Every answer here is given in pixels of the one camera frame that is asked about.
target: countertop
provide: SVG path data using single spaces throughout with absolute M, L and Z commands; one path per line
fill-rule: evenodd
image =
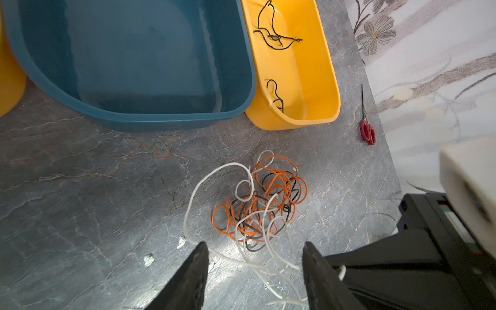
M 301 263 L 307 240 L 330 255 L 389 235 L 402 194 L 364 65 L 343 1 L 317 4 L 342 99 L 331 124 L 268 132 L 241 115 L 203 129 L 122 133 L 29 82 L 0 119 L 0 308 L 145 307 L 194 248 L 180 246 L 194 186 L 222 164 L 253 166 L 265 149 L 293 160 L 309 185 L 291 240 L 275 243 L 289 260 Z M 375 146 L 359 134 L 362 83 Z M 234 243 L 209 217 L 243 178 L 236 168 L 216 174 L 200 188 L 188 225 L 194 238 L 233 257 Z M 145 266 L 149 254 L 155 261 Z M 265 261 L 267 253 L 252 257 Z M 203 309 L 260 309 L 273 299 L 247 267 L 211 255 L 209 269 Z

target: white paint speck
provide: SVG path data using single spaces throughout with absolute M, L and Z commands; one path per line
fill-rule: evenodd
M 185 246 L 185 243 L 186 243 L 186 237 L 184 236 L 180 236 L 179 237 L 179 243 L 178 243 L 178 247 L 177 248 L 182 248 Z
M 143 258 L 143 261 L 145 262 L 145 267 L 148 267 L 155 261 L 155 256 L 153 254 L 148 254 Z

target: yellow plastic tray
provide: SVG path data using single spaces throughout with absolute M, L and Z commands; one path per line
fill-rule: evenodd
M 255 98 L 246 111 L 250 121 L 264 130 L 335 121 L 341 110 L 341 98 L 315 0 L 272 0 L 272 6 L 266 6 L 267 0 L 241 2 L 258 79 Z M 266 43 L 260 33 L 254 33 L 259 14 L 260 27 L 271 35 L 275 29 L 281 36 L 302 41 L 285 50 L 268 47 L 267 43 L 282 49 L 292 40 L 281 39 L 281 46 L 262 30 Z M 271 79 L 276 81 L 277 95 L 284 101 L 284 113 L 275 94 L 275 84 L 269 82 Z
M 0 9 L 0 117 L 15 107 L 25 87 L 26 74 L 10 51 Z

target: white robotic part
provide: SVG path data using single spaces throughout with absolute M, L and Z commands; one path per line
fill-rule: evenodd
M 496 258 L 496 136 L 441 150 L 441 183 L 480 246 Z

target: wall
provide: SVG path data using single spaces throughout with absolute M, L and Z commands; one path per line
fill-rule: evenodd
M 496 0 L 344 1 L 403 193 L 443 191 L 440 147 L 496 132 Z

